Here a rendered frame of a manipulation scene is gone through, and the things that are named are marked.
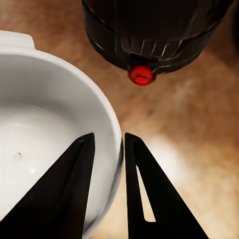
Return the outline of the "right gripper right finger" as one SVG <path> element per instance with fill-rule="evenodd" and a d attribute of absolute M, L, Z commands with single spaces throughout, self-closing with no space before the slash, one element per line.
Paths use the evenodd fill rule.
<path fill-rule="evenodd" d="M 138 167 L 156 222 L 144 219 Z M 209 239 L 144 141 L 125 133 L 128 239 Z"/>

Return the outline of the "electric kettle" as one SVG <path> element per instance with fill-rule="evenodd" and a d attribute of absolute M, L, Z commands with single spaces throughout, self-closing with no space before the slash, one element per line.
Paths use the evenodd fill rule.
<path fill-rule="evenodd" d="M 82 0 L 86 32 L 139 86 L 199 57 L 235 0 Z"/>

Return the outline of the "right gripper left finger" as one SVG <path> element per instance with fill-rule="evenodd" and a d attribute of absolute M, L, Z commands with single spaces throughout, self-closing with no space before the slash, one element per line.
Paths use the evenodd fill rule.
<path fill-rule="evenodd" d="M 0 222 L 0 239 L 82 239 L 94 133 L 77 138 Z"/>

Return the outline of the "coffee cup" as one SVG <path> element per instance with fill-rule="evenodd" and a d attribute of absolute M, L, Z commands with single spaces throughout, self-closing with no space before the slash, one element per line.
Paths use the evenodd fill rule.
<path fill-rule="evenodd" d="M 82 239 L 108 214 L 123 170 L 119 120 L 102 90 L 72 64 L 0 30 L 0 222 L 79 137 L 95 155 Z"/>

